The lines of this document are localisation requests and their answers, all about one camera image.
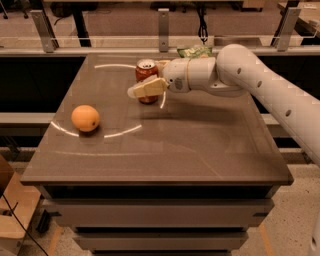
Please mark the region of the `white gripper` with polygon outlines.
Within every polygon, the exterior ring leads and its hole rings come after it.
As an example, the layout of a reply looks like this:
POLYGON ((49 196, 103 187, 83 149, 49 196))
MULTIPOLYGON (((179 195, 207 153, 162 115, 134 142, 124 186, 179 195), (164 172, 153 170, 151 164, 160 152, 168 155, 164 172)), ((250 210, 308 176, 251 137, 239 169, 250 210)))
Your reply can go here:
POLYGON ((215 68, 216 59, 214 57, 179 58, 172 61, 158 60, 156 65, 163 68, 163 78, 152 75, 136 83, 127 90, 129 97, 159 96, 167 88, 174 93, 201 90, 214 94, 219 90, 218 74, 215 68))

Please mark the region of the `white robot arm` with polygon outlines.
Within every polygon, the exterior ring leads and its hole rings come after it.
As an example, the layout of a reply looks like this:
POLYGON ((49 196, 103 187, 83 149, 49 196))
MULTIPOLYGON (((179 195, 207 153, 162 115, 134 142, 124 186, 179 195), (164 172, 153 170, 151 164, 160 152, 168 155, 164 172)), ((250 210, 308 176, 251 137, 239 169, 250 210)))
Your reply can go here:
POLYGON ((248 48, 239 44, 223 47, 217 56, 171 61, 143 59, 147 70, 158 67, 128 89, 131 98, 201 90, 214 96, 237 97, 247 91, 280 123, 284 130, 320 165, 320 102, 269 69, 248 48))

